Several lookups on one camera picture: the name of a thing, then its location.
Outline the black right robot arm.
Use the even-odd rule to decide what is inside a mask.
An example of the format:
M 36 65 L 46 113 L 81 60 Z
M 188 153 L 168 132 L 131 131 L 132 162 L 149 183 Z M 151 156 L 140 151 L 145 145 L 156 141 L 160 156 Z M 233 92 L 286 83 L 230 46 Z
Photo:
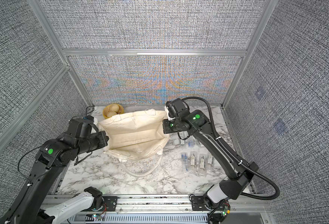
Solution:
M 180 113 L 168 113 L 163 120 L 164 133 L 185 131 L 202 143 L 225 171 L 227 180 L 222 180 L 204 194 L 204 204 L 213 210 L 220 201 L 236 200 L 249 185 L 253 174 L 240 166 L 246 160 L 239 156 L 220 136 L 215 134 L 210 119 L 200 110 L 190 113 L 187 109 Z

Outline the clear compass case fourth row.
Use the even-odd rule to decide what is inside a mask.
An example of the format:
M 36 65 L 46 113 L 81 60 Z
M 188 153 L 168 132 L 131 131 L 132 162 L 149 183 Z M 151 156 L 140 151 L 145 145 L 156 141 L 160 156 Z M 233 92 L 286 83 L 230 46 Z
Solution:
M 207 170 L 212 170 L 214 167 L 214 158 L 213 158 L 212 154 L 209 153 L 207 155 L 206 163 L 207 163 Z

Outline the clear compass case third row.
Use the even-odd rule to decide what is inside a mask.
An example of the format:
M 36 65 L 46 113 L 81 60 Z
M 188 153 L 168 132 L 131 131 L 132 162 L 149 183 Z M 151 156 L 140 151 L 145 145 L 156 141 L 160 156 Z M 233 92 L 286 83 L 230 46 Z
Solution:
M 206 175 L 206 173 L 207 173 L 206 166 L 207 166 L 206 155 L 205 154 L 199 154 L 198 172 L 199 172 L 200 175 Z

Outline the cream canvas tote bag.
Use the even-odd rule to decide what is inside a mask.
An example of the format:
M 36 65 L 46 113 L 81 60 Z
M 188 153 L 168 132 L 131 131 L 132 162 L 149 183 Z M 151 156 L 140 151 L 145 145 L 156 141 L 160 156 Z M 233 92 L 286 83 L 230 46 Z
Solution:
M 97 127 L 109 137 L 108 146 L 103 148 L 103 152 L 120 162 L 141 161 L 159 155 L 156 165 L 145 173 L 136 174 L 126 169 L 129 175 L 135 177 L 151 174 L 160 165 L 163 150 L 170 139 L 163 128 L 163 120 L 167 118 L 165 111 L 147 109 L 99 121 Z

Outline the clear compass case second row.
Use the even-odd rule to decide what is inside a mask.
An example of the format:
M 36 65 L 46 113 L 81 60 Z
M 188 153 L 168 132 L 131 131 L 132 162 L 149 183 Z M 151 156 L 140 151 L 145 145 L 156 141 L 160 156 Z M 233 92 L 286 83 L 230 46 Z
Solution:
M 190 152 L 189 156 L 189 167 L 190 171 L 193 173 L 197 172 L 197 153 L 195 151 Z

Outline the clear compass case blue parts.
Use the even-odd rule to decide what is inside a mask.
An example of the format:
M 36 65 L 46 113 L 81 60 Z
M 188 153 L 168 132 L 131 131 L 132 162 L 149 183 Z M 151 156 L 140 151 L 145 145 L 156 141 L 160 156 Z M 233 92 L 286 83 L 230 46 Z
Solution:
M 188 155 L 187 153 L 181 153 L 181 163 L 182 163 L 182 167 L 183 167 L 183 170 L 188 172 L 189 171 L 189 158 L 188 158 Z

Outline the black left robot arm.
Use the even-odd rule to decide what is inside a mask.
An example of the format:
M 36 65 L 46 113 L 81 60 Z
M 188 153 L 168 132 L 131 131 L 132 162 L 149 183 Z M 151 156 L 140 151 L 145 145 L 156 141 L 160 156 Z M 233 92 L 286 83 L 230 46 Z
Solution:
M 78 155 L 91 153 L 107 146 L 105 131 L 90 133 L 87 137 L 72 137 L 66 133 L 46 141 L 39 149 L 36 160 L 17 198 L 0 218 L 0 224 L 55 224 L 55 214 L 40 207 L 50 188 L 70 161 Z

